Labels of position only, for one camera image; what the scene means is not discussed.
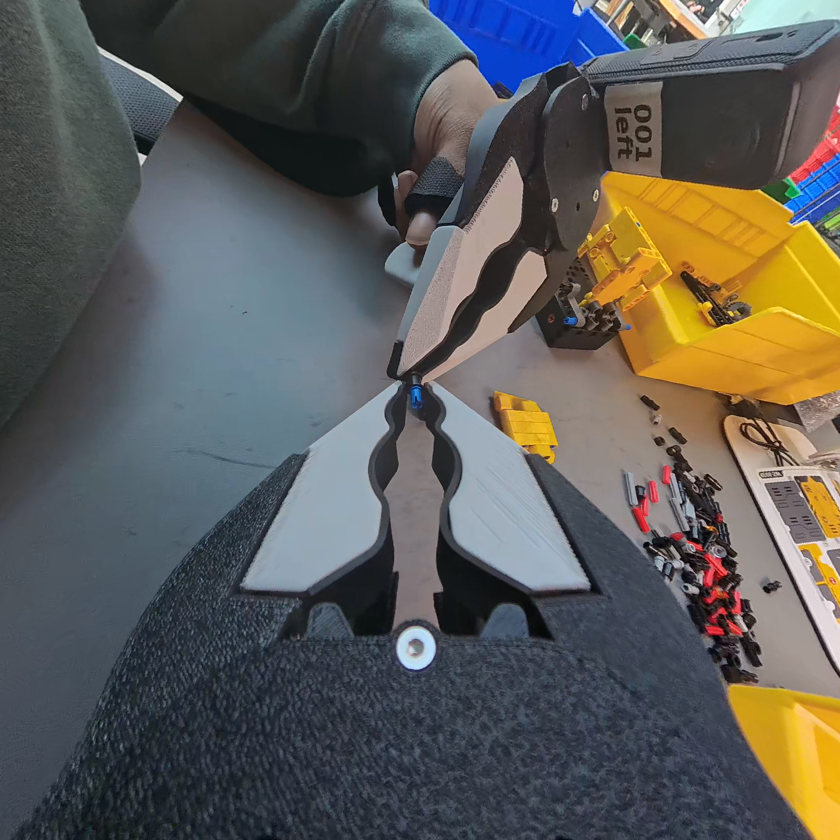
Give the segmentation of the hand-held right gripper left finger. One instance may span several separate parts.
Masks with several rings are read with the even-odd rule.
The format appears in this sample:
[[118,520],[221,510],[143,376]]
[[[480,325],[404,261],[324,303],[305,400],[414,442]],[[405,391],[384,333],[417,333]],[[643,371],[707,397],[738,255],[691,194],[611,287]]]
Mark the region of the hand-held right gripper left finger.
[[405,392],[394,382],[311,444],[241,589],[315,595],[385,546]]

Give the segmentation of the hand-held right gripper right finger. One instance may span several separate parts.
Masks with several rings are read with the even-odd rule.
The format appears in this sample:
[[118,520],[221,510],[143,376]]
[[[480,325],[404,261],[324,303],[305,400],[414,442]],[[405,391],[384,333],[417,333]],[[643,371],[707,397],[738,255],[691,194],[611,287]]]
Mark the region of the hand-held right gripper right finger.
[[425,409],[445,545],[525,595],[589,592],[527,450],[441,385],[428,385]]

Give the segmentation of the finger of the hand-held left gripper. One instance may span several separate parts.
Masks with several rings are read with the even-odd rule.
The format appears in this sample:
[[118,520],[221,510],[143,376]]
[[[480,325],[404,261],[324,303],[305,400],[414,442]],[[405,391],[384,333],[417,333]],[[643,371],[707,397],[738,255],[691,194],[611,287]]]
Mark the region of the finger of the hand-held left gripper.
[[387,374],[436,379],[498,341],[511,316],[477,297],[480,274],[522,221],[523,180],[511,156],[464,227],[443,225],[419,259],[407,243],[387,258],[387,276],[410,286]]
[[546,278],[547,270],[542,255],[534,249],[527,249],[516,265],[508,289],[499,302],[481,314],[475,330],[468,339],[455,348],[445,361],[436,364],[425,373],[421,383],[434,381],[506,335],[513,320],[529,303]]

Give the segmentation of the yellow lego subassembly blue pins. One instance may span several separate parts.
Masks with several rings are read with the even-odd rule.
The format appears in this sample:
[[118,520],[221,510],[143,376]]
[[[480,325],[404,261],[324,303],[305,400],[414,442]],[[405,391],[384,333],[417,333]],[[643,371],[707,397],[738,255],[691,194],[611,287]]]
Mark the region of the yellow lego subassembly blue pins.
[[530,455],[554,464],[558,438],[550,415],[536,402],[504,392],[495,391],[492,402],[500,430]]

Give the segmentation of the yellow storage bin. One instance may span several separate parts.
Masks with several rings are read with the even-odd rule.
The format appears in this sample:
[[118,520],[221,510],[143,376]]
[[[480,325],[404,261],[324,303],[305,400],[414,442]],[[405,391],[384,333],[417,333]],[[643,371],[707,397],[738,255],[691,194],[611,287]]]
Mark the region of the yellow storage bin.
[[839,700],[731,685],[729,700],[766,774],[814,838],[839,838]]
[[[839,261],[761,191],[609,172],[602,206],[630,208],[673,270],[627,315],[621,340],[651,379],[791,405],[839,387]],[[713,327],[680,273],[737,293],[752,313]]]

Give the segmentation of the person's left forearm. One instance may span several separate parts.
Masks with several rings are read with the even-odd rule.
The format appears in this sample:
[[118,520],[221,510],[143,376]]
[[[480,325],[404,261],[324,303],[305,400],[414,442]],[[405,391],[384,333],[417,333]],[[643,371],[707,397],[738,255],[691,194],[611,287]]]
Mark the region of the person's left forearm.
[[356,196],[408,168],[432,81],[476,57],[423,2],[89,1],[100,47],[286,177]]

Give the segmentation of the lego model on black base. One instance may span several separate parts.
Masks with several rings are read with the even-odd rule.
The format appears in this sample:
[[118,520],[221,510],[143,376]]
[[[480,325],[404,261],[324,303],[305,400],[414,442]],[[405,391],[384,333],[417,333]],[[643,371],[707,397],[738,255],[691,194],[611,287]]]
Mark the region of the lego model on black base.
[[673,274],[629,206],[578,248],[536,321],[559,350],[599,350],[631,328],[626,315]]

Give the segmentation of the lego tracked assembly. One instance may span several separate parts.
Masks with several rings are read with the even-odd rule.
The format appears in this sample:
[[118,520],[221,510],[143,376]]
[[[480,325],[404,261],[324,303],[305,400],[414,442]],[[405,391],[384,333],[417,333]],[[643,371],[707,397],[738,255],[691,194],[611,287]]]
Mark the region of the lego tracked assembly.
[[741,298],[739,281],[718,283],[707,276],[699,276],[695,268],[684,262],[679,277],[697,302],[700,316],[713,328],[721,328],[747,319],[753,307]]

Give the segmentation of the pile of small lego pieces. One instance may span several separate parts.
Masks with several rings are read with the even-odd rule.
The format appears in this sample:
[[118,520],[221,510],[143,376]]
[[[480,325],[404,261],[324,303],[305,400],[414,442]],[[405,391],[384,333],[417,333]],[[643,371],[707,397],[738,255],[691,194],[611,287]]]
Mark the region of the pile of small lego pieces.
[[739,554],[719,496],[722,484],[688,461],[676,427],[653,435],[665,452],[657,478],[623,472],[630,512],[646,537],[643,550],[658,574],[678,586],[712,662],[730,685],[756,686],[763,666],[757,617],[741,591]]

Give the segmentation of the person's left hand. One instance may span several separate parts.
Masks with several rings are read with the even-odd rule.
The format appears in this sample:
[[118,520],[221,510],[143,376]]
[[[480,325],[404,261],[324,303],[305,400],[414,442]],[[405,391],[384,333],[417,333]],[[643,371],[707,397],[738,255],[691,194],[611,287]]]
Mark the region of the person's left hand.
[[471,136],[478,121],[497,103],[496,93],[471,59],[461,59],[447,68],[422,96],[415,115],[411,160],[396,176],[394,189],[398,231],[416,251],[425,250],[440,214],[406,214],[408,193],[437,158],[446,159],[460,176],[465,175]]

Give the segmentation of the blue storage bin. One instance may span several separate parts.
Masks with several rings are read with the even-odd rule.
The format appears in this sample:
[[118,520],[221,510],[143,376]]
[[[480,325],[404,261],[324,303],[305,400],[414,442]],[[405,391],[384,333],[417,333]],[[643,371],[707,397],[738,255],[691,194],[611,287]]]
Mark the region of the blue storage bin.
[[475,54],[490,82],[512,88],[522,79],[571,62],[627,51],[591,9],[572,1],[430,1],[443,21]]

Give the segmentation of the shelf of coloured bins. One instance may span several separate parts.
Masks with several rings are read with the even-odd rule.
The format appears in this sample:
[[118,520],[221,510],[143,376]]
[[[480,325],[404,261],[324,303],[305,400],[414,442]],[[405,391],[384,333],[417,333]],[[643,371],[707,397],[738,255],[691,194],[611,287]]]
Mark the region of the shelf of coloured bins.
[[782,182],[767,185],[762,192],[792,213],[792,223],[808,222],[835,229],[829,219],[839,208],[839,103],[836,103],[822,138],[800,167]]

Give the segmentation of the white rounded instruction card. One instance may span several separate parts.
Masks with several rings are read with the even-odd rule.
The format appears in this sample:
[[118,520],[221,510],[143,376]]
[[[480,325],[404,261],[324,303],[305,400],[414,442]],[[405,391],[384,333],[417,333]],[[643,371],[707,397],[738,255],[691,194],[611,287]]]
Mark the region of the white rounded instruction card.
[[798,426],[731,414],[728,443],[792,589],[833,671],[839,666],[838,447]]

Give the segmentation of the crinkled clear plastic bag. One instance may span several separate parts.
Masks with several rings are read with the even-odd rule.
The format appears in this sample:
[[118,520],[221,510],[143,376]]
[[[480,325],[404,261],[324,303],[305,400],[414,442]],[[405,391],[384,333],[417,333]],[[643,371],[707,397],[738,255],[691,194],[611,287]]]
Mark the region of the crinkled clear plastic bag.
[[800,424],[808,433],[826,424],[838,424],[839,391],[796,402],[793,405]]

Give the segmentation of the black office chair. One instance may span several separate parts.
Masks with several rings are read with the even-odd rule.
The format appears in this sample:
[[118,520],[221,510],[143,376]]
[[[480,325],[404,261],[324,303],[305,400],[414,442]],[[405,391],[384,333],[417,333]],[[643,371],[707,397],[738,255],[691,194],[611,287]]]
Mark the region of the black office chair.
[[122,105],[142,160],[152,151],[180,99],[140,71],[100,52],[101,67]]

